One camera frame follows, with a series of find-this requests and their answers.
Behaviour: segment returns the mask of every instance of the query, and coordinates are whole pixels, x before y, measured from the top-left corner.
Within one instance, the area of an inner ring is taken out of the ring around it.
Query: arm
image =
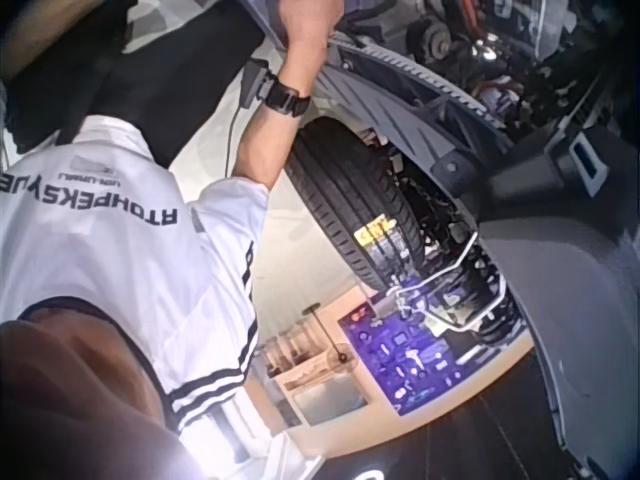
[[[280,15],[289,50],[278,79],[301,97],[311,94],[313,82],[327,55],[329,34],[344,11],[342,0],[281,0]],[[245,130],[232,175],[273,188],[289,156],[299,118],[261,106]]]

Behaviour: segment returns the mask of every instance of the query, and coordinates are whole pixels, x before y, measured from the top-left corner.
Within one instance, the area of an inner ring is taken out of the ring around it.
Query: yellow sticker
[[[390,232],[397,224],[398,222],[395,219],[392,218],[389,220],[383,213],[375,220],[360,228],[353,236],[361,247],[366,247],[384,237],[384,234]]]

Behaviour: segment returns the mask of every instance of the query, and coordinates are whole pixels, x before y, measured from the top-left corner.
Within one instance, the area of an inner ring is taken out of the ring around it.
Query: dark floor
[[[535,354],[448,415],[383,445],[328,460],[315,480],[566,480]]]

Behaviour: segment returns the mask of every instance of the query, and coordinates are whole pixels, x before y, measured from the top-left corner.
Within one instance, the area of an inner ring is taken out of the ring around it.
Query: shirt sleeve
[[[262,236],[269,192],[239,177],[212,183],[190,203],[193,223],[205,248],[213,249],[228,271],[251,290],[250,268]]]

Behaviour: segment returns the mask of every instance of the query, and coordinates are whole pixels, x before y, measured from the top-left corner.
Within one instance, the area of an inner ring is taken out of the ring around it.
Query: wristwatch
[[[309,108],[311,97],[300,98],[300,92],[280,83],[277,77],[267,93],[264,104],[278,113],[299,117]]]

